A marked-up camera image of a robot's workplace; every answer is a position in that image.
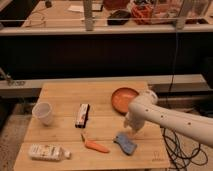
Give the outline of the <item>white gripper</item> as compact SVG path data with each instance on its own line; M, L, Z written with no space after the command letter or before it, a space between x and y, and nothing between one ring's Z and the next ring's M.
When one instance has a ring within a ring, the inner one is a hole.
M130 127L132 134L138 133L144 126L145 120L140 115L128 112L124 119L124 127Z

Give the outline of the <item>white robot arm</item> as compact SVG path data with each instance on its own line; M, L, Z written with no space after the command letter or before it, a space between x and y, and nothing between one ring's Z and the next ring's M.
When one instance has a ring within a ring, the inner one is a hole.
M139 94L128 105L124 126L138 132L149 121L213 148L212 118L166 109L158 106L157 101L152 90Z

